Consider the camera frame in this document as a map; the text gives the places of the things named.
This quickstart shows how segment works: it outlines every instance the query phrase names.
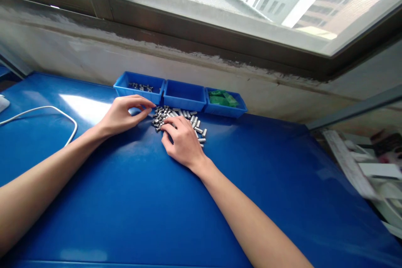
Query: pile of metal parts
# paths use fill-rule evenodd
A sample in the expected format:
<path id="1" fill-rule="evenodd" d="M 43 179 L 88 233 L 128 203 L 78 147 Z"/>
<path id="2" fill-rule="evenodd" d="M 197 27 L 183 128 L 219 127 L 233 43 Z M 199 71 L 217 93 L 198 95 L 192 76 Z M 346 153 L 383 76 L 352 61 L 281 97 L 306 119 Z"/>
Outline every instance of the pile of metal parts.
<path id="1" fill-rule="evenodd" d="M 154 89 L 153 87 L 150 87 L 149 85 L 141 85 L 141 84 L 137 84 L 137 83 L 129 83 L 129 86 L 132 86 L 133 89 L 137 89 L 140 91 L 145 91 L 145 89 L 147 90 L 147 92 L 152 92 L 152 90 Z"/>
<path id="2" fill-rule="evenodd" d="M 194 132 L 197 135 L 198 141 L 200 142 L 200 145 L 204 147 L 203 143 L 206 142 L 206 132 L 207 129 L 201 130 L 200 124 L 201 121 L 198 119 L 197 111 L 189 112 L 186 110 L 181 110 L 179 108 L 170 108 L 169 106 L 163 106 L 163 107 L 156 107 L 155 108 L 155 114 L 152 116 L 154 119 L 152 121 L 153 126 L 155 127 L 155 131 L 159 132 L 161 126 L 164 124 L 164 120 L 168 117 L 176 117 L 176 116 L 184 116 L 186 119 L 188 119 L 191 122 L 191 125 L 193 126 Z"/>

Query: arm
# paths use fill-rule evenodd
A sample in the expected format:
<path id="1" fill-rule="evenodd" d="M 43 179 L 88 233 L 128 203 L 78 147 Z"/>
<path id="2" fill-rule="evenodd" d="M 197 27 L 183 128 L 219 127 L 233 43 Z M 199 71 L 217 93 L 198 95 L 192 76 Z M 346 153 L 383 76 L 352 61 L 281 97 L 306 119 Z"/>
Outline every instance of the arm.
<path id="1" fill-rule="evenodd" d="M 131 116 L 129 108 L 141 113 Z M 30 229 L 91 153 L 109 137 L 136 126 L 155 105 L 131 95 L 116 98 L 93 128 L 0 188 L 0 257 Z"/>
<path id="2" fill-rule="evenodd" d="M 312 267 L 275 223 L 204 154 L 185 118 L 168 118 L 165 123 L 174 123 L 177 127 L 162 126 L 165 131 L 162 143 L 167 153 L 201 179 L 254 267 Z"/>

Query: hand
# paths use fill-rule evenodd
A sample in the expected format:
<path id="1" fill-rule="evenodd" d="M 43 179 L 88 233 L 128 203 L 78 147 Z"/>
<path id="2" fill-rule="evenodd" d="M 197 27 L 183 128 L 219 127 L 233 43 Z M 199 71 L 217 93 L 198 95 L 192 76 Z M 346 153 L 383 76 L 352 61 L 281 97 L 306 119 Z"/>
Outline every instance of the hand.
<path id="1" fill-rule="evenodd" d="M 138 125 L 156 105 L 139 95 L 115 98 L 105 117 L 95 126 L 106 137 L 110 137 Z M 138 108 L 141 112 L 131 116 L 129 109 Z"/>
<path id="2" fill-rule="evenodd" d="M 162 143 L 167 154 L 199 176 L 204 163 L 209 159 L 204 154 L 190 121 L 183 116 L 169 117 L 165 119 L 161 130 L 164 131 Z M 173 139 L 173 144 L 169 140 L 168 133 Z"/>

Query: wrist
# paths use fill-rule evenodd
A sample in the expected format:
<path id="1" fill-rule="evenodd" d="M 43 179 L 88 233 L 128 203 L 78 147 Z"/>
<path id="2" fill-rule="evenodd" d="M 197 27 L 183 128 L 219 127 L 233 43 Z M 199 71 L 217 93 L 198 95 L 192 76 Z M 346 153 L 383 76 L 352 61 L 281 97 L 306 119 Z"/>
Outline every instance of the wrist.
<path id="1" fill-rule="evenodd" d="M 188 168 L 203 182 L 208 180 L 215 170 L 218 170 L 212 160 L 206 155 L 203 155 L 201 159 L 198 159 L 196 162 L 189 165 Z"/>
<path id="2" fill-rule="evenodd" d="M 94 139 L 94 140 L 100 140 L 100 141 L 105 141 L 108 138 L 112 137 L 113 135 L 110 134 L 110 131 L 103 127 L 100 124 L 97 124 L 90 128 L 87 133 Z"/>

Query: person's left hand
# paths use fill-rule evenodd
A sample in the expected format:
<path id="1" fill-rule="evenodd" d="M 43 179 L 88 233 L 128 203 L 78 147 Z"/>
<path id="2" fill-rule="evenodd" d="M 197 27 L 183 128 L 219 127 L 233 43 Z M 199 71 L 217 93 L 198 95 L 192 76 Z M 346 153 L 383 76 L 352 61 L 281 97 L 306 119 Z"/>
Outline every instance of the person's left hand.
<path id="1" fill-rule="evenodd" d="M 103 135 L 110 137 L 138 125 L 156 105 L 139 95 L 129 95 L 115 98 L 105 117 L 95 126 Z M 129 113 L 130 108 L 141 110 L 135 116 Z"/>

